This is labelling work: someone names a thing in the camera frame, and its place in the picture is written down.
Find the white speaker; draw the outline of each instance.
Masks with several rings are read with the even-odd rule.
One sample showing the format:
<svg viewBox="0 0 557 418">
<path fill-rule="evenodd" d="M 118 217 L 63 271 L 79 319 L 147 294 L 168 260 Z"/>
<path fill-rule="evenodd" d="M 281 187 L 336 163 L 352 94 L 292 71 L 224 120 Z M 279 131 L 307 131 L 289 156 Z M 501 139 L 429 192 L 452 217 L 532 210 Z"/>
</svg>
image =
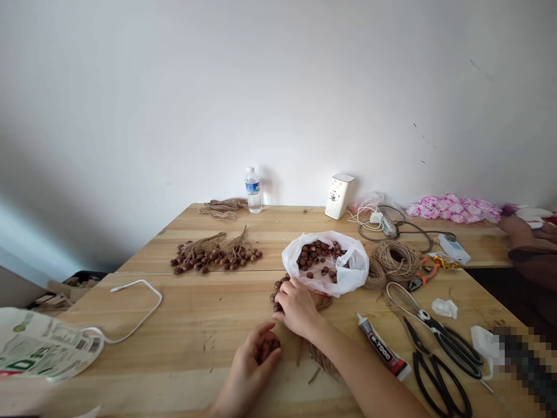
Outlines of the white speaker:
<svg viewBox="0 0 557 418">
<path fill-rule="evenodd" d="M 340 219 L 346 211 L 346 193 L 348 186 L 354 177 L 348 174 L 335 174 L 331 178 L 331 188 L 329 196 L 327 197 L 327 207 L 325 208 L 325 215 L 333 218 Z"/>
</svg>

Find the wooden plank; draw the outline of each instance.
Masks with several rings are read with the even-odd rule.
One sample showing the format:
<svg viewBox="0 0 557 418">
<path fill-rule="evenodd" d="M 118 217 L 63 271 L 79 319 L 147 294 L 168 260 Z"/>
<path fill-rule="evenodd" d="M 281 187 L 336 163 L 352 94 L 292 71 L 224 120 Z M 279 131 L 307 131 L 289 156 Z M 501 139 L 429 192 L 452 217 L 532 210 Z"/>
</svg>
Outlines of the wooden plank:
<svg viewBox="0 0 557 418">
<path fill-rule="evenodd" d="M 111 338 L 126 335 L 152 309 L 157 297 L 141 284 L 117 293 L 110 289 L 137 279 L 148 280 L 162 292 L 164 300 L 159 310 L 129 340 L 106 346 L 88 369 L 70 381 L 0 381 L 0 415 L 71 417 L 103 405 L 103 416 L 194 416 L 216 397 L 234 352 L 249 331 L 270 319 L 269 294 L 282 275 L 276 271 L 181 277 L 170 273 L 109 275 L 60 319 L 75 327 L 100 326 Z M 415 292 L 415 297 L 430 313 L 432 300 L 452 298 L 459 307 L 458 320 L 436 319 L 468 340 L 472 325 L 522 326 L 464 271 L 440 272 L 432 283 Z M 356 311 L 368 316 L 389 346 L 411 361 L 413 346 L 407 333 L 378 292 L 358 289 L 343 295 L 324 314 L 371 350 L 357 327 Z M 460 371 L 423 326 L 415 326 L 463 383 L 474 416 L 504 416 L 504 405 Z M 304 351 L 297 367 L 298 337 L 282 325 L 276 332 L 283 343 L 284 357 L 249 416 L 362 416 L 342 379 L 335 381 L 320 373 L 308 385 L 316 366 Z M 413 375 L 405 385 L 426 405 Z M 431 384 L 426 385 L 433 393 Z M 530 405 L 531 398 L 525 399 L 523 402 Z"/>
<path fill-rule="evenodd" d="M 187 240 L 195 240 L 226 232 L 226 238 L 241 234 L 244 225 L 248 226 L 247 239 L 263 252 L 263 258 L 256 263 L 249 263 L 244 269 L 252 271 L 282 270 L 281 253 L 293 239 L 302 233 L 335 230 L 361 240 L 368 254 L 377 245 L 368 241 L 358 233 L 358 225 L 348 222 L 348 214 L 339 221 L 325 215 L 323 207 L 265 207 L 259 214 L 251 214 L 247 210 L 238 212 L 238 220 L 234 222 L 215 221 L 208 215 L 198 212 L 201 204 L 193 204 L 176 217 L 163 231 L 139 250 L 123 264 L 117 273 L 135 272 L 169 272 L 169 260 L 176 254 L 176 246 Z M 478 267 L 509 267 L 511 263 L 507 253 L 510 249 L 506 234 L 496 225 L 489 222 L 479 224 L 455 224 L 442 219 L 428 220 L 408 218 L 425 230 L 441 230 L 452 232 L 458 242 L 472 257 L 467 268 Z M 404 225 L 402 231 L 414 231 L 410 225 Z M 369 237 L 384 238 L 382 232 L 368 232 Z M 422 234 L 402 234 L 401 242 L 416 250 L 428 246 Z M 441 251 L 434 245 L 433 251 Z"/>
</svg>

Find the pink fabric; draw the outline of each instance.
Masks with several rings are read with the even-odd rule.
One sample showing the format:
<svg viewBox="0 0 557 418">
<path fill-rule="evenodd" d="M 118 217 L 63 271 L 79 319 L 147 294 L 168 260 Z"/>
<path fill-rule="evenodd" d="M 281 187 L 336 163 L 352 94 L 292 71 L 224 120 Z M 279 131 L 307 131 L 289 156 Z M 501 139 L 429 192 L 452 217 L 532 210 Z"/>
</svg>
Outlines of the pink fabric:
<svg viewBox="0 0 557 418">
<path fill-rule="evenodd" d="M 447 193 L 442 198 L 424 197 L 419 204 L 410 205 L 406 213 L 426 219 L 450 219 L 458 224 L 472 224 L 483 219 L 497 224 L 501 220 L 501 209 L 493 203 L 487 200 L 460 198 L 454 193 Z"/>
</svg>

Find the white cloth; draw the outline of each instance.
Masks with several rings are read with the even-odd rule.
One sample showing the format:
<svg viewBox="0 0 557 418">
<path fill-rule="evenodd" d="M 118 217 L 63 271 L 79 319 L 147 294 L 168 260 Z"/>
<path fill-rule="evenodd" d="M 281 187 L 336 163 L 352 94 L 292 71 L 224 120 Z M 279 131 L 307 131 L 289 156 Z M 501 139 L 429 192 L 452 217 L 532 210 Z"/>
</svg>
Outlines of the white cloth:
<svg viewBox="0 0 557 418">
<path fill-rule="evenodd" d="M 449 318 L 456 319 L 458 317 L 458 307 L 452 300 L 435 299 L 431 302 L 431 309 L 441 316 L 448 316 Z"/>
</svg>

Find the pliers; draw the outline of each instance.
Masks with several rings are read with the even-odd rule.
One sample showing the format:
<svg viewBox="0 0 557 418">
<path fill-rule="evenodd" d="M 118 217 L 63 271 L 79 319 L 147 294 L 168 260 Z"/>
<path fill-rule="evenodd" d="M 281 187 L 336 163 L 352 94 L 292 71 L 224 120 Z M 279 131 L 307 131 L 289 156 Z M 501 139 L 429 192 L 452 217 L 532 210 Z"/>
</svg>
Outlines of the pliers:
<svg viewBox="0 0 557 418">
<path fill-rule="evenodd" d="M 429 259 L 429 256 L 426 255 L 424 258 L 419 262 L 420 269 L 423 269 L 427 274 L 421 275 L 420 271 L 416 273 L 416 277 L 413 278 L 408 282 L 408 291 L 412 292 L 414 290 L 418 290 L 420 287 L 425 286 L 428 281 L 433 279 L 439 270 L 439 264 L 435 263 L 433 267 L 424 266 L 424 264 Z"/>
</svg>

